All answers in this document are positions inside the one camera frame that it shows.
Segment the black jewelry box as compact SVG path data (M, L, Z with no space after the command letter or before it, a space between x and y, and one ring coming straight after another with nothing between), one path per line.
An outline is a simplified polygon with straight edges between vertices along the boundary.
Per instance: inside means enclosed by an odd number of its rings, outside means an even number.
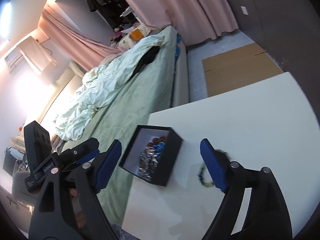
M119 167L157 186L166 186L183 139L171 127L138 125Z

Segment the pale green duvet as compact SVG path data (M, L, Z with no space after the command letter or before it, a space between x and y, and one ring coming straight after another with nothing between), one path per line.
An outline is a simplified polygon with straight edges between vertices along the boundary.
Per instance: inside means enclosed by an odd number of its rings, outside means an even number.
M55 134L62 140L79 140L97 111L109 106L133 76L143 56L153 48L161 48L164 43L164 35L145 37L109 63L87 72L82 78L82 86L55 118Z

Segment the white air conditioner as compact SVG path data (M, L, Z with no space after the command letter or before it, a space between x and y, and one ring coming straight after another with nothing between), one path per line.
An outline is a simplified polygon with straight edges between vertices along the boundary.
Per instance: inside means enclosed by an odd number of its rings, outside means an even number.
M28 36L16 48L46 84L51 85L60 78L57 61L35 38Z

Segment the pink curtain left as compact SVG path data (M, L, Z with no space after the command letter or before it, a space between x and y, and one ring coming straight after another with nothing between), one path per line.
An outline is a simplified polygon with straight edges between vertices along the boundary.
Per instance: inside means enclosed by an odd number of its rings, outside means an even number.
M39 27L88 72L99 66L105 58L116 58L123 53L119 48L108 47L78 32L49 5L42 11Z

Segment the pink curtain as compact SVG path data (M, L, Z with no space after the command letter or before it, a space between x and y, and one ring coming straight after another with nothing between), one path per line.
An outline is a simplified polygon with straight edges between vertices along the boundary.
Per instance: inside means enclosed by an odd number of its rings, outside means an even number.
M173 26L185 45L216 39L238 24L227 0L126 0L150 28Z
M88 72L99 66L105 58L116 58L123 53L119 48L108 47L78 32L49 5L42 11L39 27Z

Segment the bed with green sheet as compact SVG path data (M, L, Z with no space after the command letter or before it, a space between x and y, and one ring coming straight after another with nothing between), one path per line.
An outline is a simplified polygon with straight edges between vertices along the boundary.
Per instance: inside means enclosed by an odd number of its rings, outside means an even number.
M164 35L165 43L154 61L129 79L109 106L97 111L79 140L65 140L64 148L73 148L89 138L98 139L101 151L107 150L116 139L126 147L136 127L146 124L151 113L171 107L176 55L181 38L178 31L171 26L156 35ZM55 118L71 98L57 110L53 118L53 127Z

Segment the cream patterned pillow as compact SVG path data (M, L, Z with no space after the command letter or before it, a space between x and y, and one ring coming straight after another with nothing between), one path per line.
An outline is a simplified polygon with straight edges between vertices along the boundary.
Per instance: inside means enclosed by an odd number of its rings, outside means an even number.
M151 29L145 24L136 23L129 29L122 30L122 38L117 43L117 47L121 51L126 51L136 45L141 39L147 37L151 33Z

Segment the pile of plush toys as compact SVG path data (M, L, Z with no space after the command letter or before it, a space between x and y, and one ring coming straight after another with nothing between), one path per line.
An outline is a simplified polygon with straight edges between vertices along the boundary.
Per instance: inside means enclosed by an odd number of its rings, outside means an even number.
M121 24L119 27L114 28L115 35L110 38L110 44L119 42L124 36L131 33L134 29L140 26L139 22L134 24Z

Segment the dark garment on bed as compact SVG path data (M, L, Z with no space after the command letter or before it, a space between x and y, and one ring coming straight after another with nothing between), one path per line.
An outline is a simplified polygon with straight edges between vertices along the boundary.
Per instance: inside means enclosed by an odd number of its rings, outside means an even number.
M134 71L131 75L131 79L139 73L146 65L152 63L156 58L157 54L160 51L160 46L154 46L150 48L139 60L137 66L134 68Z

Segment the flat brown cardboard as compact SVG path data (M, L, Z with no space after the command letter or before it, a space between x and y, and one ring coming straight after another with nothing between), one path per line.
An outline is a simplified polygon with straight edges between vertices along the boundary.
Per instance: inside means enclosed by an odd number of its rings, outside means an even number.
M283 73L256 43L206 58L202 64L209 97Z

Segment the orange box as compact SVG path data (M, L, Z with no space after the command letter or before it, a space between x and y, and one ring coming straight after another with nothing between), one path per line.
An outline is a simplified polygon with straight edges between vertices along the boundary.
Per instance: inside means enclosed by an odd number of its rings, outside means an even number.
M143 35L143 33L137 28L137 29L133 30L133 31L130 33L130 37L131 37L131 39L132 39L133 41L138 42L138 41L140 41L140 40L144 37L144 35Z

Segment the hanging dark clothes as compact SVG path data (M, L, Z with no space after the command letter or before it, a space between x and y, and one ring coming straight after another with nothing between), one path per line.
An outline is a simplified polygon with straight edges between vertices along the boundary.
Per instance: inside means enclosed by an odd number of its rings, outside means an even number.
M132 23L128 16L121 16L129 6L125 0L86 0L90 12L98 11L112 29Z

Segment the dark wooden wardrobe panel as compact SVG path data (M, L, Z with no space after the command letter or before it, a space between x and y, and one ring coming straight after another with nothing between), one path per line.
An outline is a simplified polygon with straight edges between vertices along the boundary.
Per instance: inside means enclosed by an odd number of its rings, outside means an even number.
M319 15L310 1L227 1L240 30L294 76L319 116Z

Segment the pink curtain right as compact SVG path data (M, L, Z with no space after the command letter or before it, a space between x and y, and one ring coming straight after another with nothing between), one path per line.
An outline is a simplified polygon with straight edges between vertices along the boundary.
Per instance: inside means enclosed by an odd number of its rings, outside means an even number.
M173 26L185 45L216 39L238 24L227 0L126 0L150 28Z

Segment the white wall socket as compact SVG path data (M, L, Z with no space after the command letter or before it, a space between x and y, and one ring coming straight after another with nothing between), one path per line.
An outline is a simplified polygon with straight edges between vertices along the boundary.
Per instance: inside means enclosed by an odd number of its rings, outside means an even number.
M243 13L244 15L247 15L247 16L248 16L248 11L247 11L247 8L246 8L246 7L241 6L241 10L242 10L242 13Z

